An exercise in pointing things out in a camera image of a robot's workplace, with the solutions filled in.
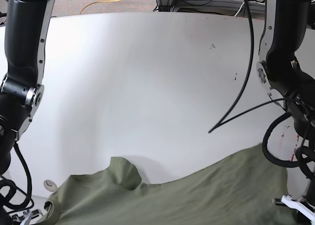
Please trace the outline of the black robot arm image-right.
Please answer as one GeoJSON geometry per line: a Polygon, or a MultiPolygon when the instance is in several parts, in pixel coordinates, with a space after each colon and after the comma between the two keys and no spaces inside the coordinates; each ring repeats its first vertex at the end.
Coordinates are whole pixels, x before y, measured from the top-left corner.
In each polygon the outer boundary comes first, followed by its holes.
{"type": "Polygon", "coordinates": [[[295,210],[297,223],[315,222],[315,172],[308,166],[315,160],[315,80],[305,73],[295,56],[305,36],[312,0],[265,0],[264,30],[259,44],[256,70],[260,81],[270,90],[270,99],[281,95],[277,103],[284,110],[267,129],[262,151],[271,163],[285,168],[299,168],[309,180],[306,192],[294,200],[288,195],[276,199],[276,204],[295,210]],[[293,161],[272,155],[268,140],[274,128],[292,118],[297,134],[308,141],[294,152],[293,161]]]}

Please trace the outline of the black robot arm image-left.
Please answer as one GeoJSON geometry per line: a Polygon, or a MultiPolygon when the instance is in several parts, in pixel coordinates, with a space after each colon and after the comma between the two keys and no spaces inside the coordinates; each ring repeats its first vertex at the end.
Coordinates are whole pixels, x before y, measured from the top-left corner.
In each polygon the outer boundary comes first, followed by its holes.
{"type": "Polygon", "coordinates": [[[8,0],[4,49],[8,63],[7,74],[0,86],[0,172],[4,174],[15,149],[27,176],[25,200],[10,203],[19,188],[2,177],[1,187],[9,192],[0,197],[0,223],[12,224],[12,213],[29,210],[34,203],[32,179],[17,142],[27,130],[44,93],[42,84],[45,66],[45,44],[55,0],[8,0]]]}

